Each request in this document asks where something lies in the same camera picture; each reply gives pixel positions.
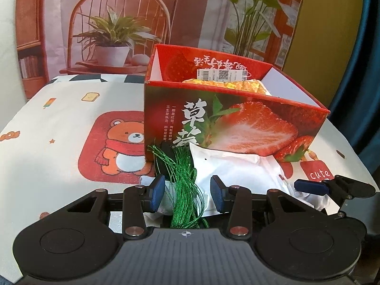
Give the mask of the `red strawberry cardboard box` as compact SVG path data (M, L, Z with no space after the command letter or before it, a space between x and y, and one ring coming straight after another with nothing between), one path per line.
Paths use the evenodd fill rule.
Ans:
M200 79L256 79L270 96L208 85ZM158 44L144 87L145 146L193 143L206 149L303 158L329 111L274 65L228 53Z

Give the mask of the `printed room scene backdrop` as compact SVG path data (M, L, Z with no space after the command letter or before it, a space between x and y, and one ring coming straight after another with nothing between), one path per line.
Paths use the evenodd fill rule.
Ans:
M158 43L205 48L285 64L301 0L16 0L18 63L26 98L54 76L108 73L117 55L124 73L144 73ZM127 43L83 39L110 11L148 35Z

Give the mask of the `blue curtain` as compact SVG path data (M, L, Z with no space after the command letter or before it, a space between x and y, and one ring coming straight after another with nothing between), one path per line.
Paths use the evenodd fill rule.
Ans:
M371 173L379 168L379 0L363 0L356 42L329 121Z

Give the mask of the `green tassel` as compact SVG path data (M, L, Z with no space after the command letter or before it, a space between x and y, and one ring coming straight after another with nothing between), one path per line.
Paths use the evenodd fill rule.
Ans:
M208 228L204 218L205 197L196 184L197 170L189 145L176 147L162 142L159 146L150 145L147 150L153 154L156 173L164 175L169 183L165 194L173 207L171 228Z

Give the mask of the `white plastic bag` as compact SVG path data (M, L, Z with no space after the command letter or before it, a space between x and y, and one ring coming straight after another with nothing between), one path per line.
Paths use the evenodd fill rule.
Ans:
M218 214L210 193L210 179L214 175L228 187L239 185L253 194L266 194L269 189L278 189L318 211L326 211L327 214L337 212L337 205L327 195L298 192L294 188L294 180L285 177L283 169L273 156L237 154L204 149L193 143L188 145L197 170L196 184L205 197L204 217ZM173 207L165 193L158 213L173 215Z

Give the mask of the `orange floral cloth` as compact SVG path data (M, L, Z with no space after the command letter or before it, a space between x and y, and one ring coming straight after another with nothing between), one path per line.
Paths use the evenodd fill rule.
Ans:
M217 81L205 81L205 80L200 80L200 79L189 79L189 80L183 81L183 83L198 84L198 85L204 85L204 86L214 86L217 88L227 88L231 90L259 93L261 95L268 95L268 96L271 95L270 92L267 90L267 88L262 84L262 82L256 79L246 80L246 81L236 81L236 82L217 82Z

